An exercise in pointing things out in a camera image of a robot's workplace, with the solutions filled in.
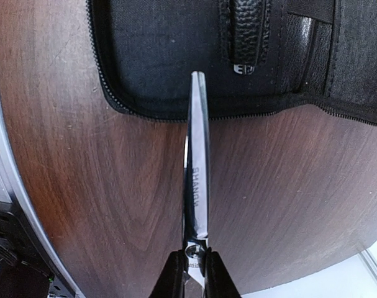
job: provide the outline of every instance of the white surface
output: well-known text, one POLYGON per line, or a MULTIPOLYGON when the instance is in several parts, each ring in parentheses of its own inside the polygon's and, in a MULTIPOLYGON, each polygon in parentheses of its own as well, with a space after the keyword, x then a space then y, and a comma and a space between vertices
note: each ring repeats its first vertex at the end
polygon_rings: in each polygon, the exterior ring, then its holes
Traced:
POLYGON ((377 298, 377 283, 358 255, 318 273, 243 298, 377 298))

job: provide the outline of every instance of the dark wood grain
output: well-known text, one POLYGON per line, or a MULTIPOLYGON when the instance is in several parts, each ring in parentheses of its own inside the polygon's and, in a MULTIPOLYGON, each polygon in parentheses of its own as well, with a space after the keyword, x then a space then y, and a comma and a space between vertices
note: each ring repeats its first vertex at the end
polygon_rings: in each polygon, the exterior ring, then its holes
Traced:
MULTIPOLYGON (((0 1, 0 92, 30 198, 83 292, 148 296, 181 245, 185 125, 108 107, 84 0, 0 1)), ((210 243, 241 293, 377 239, 375 127, 311 106, 213 122, 211 174, 210 243)))

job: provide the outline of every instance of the silver metal edge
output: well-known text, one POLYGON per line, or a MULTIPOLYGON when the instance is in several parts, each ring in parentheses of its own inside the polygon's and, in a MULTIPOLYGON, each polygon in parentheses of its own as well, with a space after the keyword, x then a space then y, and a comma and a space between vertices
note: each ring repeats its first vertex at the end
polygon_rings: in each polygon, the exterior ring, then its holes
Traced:
POLYGON ((32 229, 34 230, 36 236, 38 237, 43 248, 49 255, 51 261, 59 270, 60 274, 66 279, 70 287, 75 291, 75 297, 84 298, 83 293, 79 289, 78 285, 74 282, 73 278, 70 276, 66 268, 64 267, 61 259, 58 257, 56 251, 53 249, 52 244, 49 242, 45 230, 43 229, 39 219, 34 211, 31 204, 27 191, 21 180, 21 176, 17 169, 16 161, 12 153, 12 149, 7 137, 6 126, 3 120, 3 113, 0 101, 0 155, 5 167, 7 176, 12 185, 14 195, 20 204, 24 214, 26 215, 32 229))
POLYGON ((377 283, 377 261, 375 257, 373 257, 369 249, 361 251, 358 255, 361 258, 362 262, 364 262, 365 266, 368 268, 375 282, 377 283))

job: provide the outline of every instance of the scissors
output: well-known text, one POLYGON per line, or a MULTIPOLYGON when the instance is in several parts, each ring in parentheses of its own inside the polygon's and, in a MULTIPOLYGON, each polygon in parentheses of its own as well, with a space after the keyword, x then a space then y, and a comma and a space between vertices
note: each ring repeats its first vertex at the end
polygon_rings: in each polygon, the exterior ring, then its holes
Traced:
POLYGON ((170 253, 150 298, 183 298, 190 278, 201 285, 201 298, 240 298, 220 255, 208 247, 209 179, 206 80, 195 71, 184 150, 183 247, 170 253))

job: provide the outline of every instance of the zipper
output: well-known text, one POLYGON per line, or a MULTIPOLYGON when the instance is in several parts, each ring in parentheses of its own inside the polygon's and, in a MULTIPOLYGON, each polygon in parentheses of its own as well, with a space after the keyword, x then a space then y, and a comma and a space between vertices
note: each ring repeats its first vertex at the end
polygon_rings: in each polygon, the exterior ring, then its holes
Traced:
MULTIPOLYGON (((130 110, 125 105, 123 105, 123 103, 121 103, 120 100, 114 95, 114 93, 111 91, 111 89, 110 89, 110 87, 109 87, 109 85, 108 85, 108 83, 107 83, 107 81, 104 77, 104 72, 102 70, 102 65, 101 65, 101 62, 100 62, 100 59, 99 59, 99 54, 98 54, 98 51, 97 51, 97 48, 96 48, 92 11, 93 11, 92 0, 86 0, 86 15, 87 15, 88 24, 89 24, 89 35, 90 35, 91 49, 92 49, 92 52, 93 52, 93 55, 94 55, 94 61, 96 62, 97 70, 98 70, 98 73, 99 73, 100 83, 103 86, 103 90, 105 90, 105 92, 107 92, 107 95, 122 110, 124 110, 124 112, 128 115, 133 115, 133 116, 136 116, 138 118, 145 119, 145 120, 152 121, 152 122, 166 122, 166 123, 184 123, 184 122, 186 122, 186 120, 184 120, 184 119, 156 119, 156 118, 151 118, 151 117, 147 117, 147 116, 144 116, 144 115, 140 115, 140 114, 130 110)), ((367 121, 367 120, 363 120, 363 119, 360 119, 360 118, 357 118, 357 117, 354 117, 354 116, 340 114, 335 109, 333 109, 331 107, 327 107, 323 104, 314 103, 314 102, 311 102, 311 101, 304 101, 304 102, 299 102, 297 104, 293 104, 293 105, 290 105, 290 106, 285 106, 285 107, 282 107, 281 109, 278 109, 277 111, 273 111, 273 112, 251 113, 251 114, 242 114, 242 115, 234 115, 234 116, 210 117, 210 119, 211 120, 230 120, 230 119, 242 119, 242 118, 248 118, 248 117, 266 117, 266 116, 275 115, 279 112, 282 112, 285 109, 290 109, 290 108, 301 106, 301 105, 304 105, 304 104, 314 104, 317 107, 319 107, 320 109, 322 109, 324 112, 326 112, 329 115, 332 115, 334 117, 348 119, 348 120, 355 120, 357 122, 361 122, 361 123, 364 123, 364 124, 368 124, 368 125, 372 125, 372 126, 377 127, 377 123, 370 122, 370 121, 367 121)))

